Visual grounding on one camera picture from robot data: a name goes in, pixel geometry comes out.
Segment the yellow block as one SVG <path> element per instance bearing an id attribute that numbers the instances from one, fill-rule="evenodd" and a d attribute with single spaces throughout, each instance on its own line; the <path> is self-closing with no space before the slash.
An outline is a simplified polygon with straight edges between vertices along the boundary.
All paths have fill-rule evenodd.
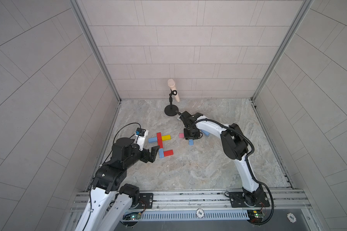
<path id="1" fill-rule="evenodd" d="M 162 141 L 168 141 L 168 140 L 171 140 L 171 136 L 170 135 L 162 136 Z"/>

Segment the red stem block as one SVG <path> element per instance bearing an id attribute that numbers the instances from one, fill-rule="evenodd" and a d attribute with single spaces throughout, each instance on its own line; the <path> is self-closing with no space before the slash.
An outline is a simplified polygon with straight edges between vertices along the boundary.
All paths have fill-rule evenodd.
<path id="1" fill-rule="evenodd" d="M 157 133 L 157 140 L 162 141 L 162 134 L 160 132 Z"/>

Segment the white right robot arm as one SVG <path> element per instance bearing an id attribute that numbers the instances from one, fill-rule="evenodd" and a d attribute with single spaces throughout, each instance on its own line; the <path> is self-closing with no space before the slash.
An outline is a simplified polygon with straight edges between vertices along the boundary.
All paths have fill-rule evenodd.
<path id="1" fill-rule="evenodd" d="M 249 207 L 255 207 L 264 191 L 260 181 L 253 173 L 248 157 L 254 152 L 254 145 L 244 136 L 237 124 L 225 125 L 206 116 L 187 111 L 179 116 L 184 124 L 184 138 L 196 140 L 207 132 L 221 140 L 225 155 L 235 161 L 236 168 L 242 180 L 243 201 Z"/>

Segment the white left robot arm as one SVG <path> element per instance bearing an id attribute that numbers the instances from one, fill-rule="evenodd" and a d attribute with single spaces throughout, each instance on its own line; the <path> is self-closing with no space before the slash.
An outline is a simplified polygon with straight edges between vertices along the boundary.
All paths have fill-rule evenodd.
<path id="1" fill-rule="evenodd" d="M 124 214 L 139 203 L 139 187 L 122 182 L 127 169 L 138 161 L 153 163 L 160 146 L 150 150 L 143 143 L 120 138 L 112 146 L 112 158 L 96 172 L 89 191 L 88 204 L 77 224 L 77 231 L 112 231 Z"/>

